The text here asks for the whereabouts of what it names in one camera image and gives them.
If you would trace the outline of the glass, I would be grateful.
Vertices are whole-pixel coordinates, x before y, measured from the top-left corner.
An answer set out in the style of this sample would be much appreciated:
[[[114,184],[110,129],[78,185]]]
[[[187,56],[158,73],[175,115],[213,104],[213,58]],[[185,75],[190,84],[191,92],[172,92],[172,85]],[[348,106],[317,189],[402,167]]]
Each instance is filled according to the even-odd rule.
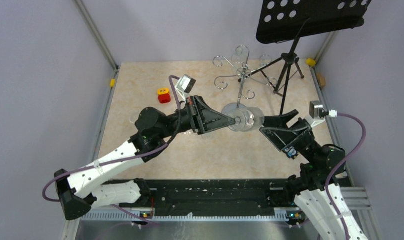
[[[243,104],[239,106],[237,106],[237,103],[227,104],[221,113],[235,120],[235,124],[228,127],[233,132],[243,133],[258,130],[265,121],[265,116],[261,109]]]
[[[250,55],[250,50],[245,45],[236,47],[234,54],[231,56],[231,63],[234,67],[240,68],[247,64]]]
[[[134,124],[134,123],[138,120],[139,115],[140,115],[140,111],[139,111],[139,110],[137,110],[137,111],[132,111],[132,112],[129,114],[129,117],[128,117],[128,121],[130,122],[130,124]]]

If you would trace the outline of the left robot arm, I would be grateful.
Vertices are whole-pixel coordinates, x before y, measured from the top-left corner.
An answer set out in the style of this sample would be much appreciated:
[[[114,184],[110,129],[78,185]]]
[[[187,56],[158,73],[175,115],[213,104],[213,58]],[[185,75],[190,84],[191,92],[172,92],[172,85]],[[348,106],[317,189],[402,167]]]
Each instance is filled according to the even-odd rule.
[[[76,220],[90,210],[120,204],[143,207],[151,190],[143,179],[107,182],[130,168],[158,157],[179,133],[207,134],[236,123],[235,119],[211,109],[200,96],[190,96],[173,114],[147,107],[136,122],[137,133],[105,156],[82,168],[55,172],[56,193],[64,218]]]

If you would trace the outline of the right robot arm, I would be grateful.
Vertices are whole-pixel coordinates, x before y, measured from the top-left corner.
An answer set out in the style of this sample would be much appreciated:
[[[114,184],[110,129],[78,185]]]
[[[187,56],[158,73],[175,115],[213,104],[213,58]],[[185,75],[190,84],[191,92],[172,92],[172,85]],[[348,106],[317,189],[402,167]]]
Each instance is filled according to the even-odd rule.
[[[365,125],[356,117],[336,110],[311,111],[308,119],[299,118],[291,127],[287,123],[298,114],[293,110],[284,115],[267,116],[259,131],[280,151],[295,150],[308,162],[300,166],[300,176],[290,176],[283,188],[283,200],[297,206],[324,240],[365,240],[367,236],[355,220],[341,191],[336,176],[344,172],[347,159],[363,144]],[[315,121],[326,117],[347,117],[362,130],[355,148],[346,153],[334,145],[320,145],[312,132]]]

